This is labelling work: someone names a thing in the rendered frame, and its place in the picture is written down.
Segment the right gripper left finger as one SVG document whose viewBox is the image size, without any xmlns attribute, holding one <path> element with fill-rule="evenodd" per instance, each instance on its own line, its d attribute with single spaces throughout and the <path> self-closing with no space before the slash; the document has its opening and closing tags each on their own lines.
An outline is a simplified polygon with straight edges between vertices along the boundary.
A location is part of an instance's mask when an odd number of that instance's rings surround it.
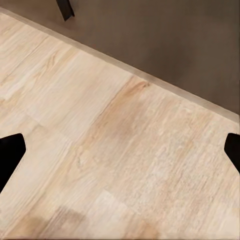
<svg viewBox="0 0 240 240">
<path fill-rule="evenodd" d="M 0 138 L 0 193 L 26 152 L 22 133 Z"/>
</svg>

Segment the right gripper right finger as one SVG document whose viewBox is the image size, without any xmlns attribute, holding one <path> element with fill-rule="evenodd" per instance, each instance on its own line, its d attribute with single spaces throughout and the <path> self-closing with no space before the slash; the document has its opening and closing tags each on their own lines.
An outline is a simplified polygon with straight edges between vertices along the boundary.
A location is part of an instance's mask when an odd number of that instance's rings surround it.
<svg viewBox="0 0 240 240">
<path fill-rule="evenodd" d="M 240 135 L 230 132 L 227 135 L 224 151 L 240 173 Z"/>
</svg>

